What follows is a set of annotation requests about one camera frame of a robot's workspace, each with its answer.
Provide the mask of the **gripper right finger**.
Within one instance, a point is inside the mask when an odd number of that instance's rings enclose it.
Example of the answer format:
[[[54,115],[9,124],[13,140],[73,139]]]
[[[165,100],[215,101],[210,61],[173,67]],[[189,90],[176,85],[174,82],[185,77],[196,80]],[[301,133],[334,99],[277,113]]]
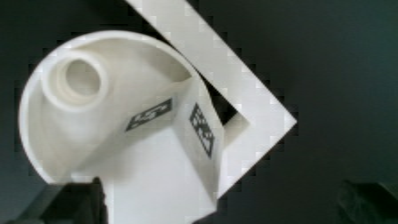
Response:
[[[343,181],[336,224],[398,224],[398,183]]]

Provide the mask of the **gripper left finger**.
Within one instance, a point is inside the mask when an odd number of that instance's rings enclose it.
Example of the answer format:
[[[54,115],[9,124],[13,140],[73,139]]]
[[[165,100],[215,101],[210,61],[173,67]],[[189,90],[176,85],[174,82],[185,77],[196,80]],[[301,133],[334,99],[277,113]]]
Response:
[[[100,178],[89,183],[48,185],[7,224],[109,224]]]

